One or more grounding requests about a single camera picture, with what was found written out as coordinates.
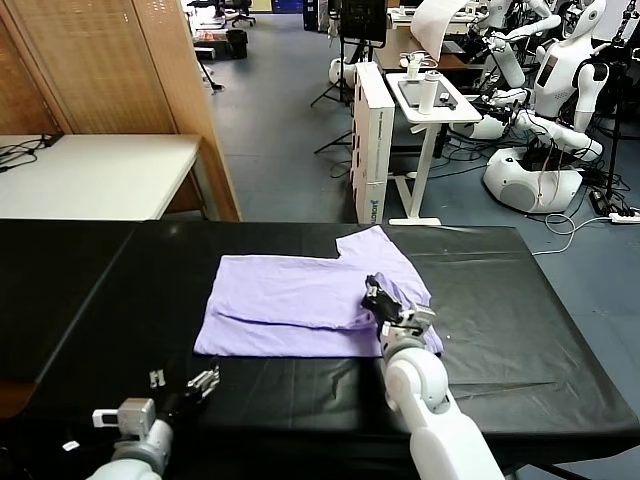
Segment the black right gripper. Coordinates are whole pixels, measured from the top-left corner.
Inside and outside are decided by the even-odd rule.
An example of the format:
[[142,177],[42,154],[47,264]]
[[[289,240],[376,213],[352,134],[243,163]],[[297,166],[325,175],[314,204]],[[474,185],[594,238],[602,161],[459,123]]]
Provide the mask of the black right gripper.
[[383,274],[366,277],[365,295],[361,306],[373,315],[377,325],[383,325],[385,322],[391,324],[402,322],[402,305],[392,297],[388,297],[389,294],[389,281]]

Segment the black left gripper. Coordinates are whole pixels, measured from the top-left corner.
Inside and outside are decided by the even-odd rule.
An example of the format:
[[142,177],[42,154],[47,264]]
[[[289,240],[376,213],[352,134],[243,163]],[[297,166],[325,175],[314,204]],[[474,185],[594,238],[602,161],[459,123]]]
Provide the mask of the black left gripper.
[[[165,386],[163,369],[152,370],[148,373],[151,388]],[[195,418],[203,409],[203,404],[211,392],[220,382],[218,366],[201,371],[187,382],[187,389],[181,391],[166,391],[157,397],[156,415],[163,421],[189,421]]]

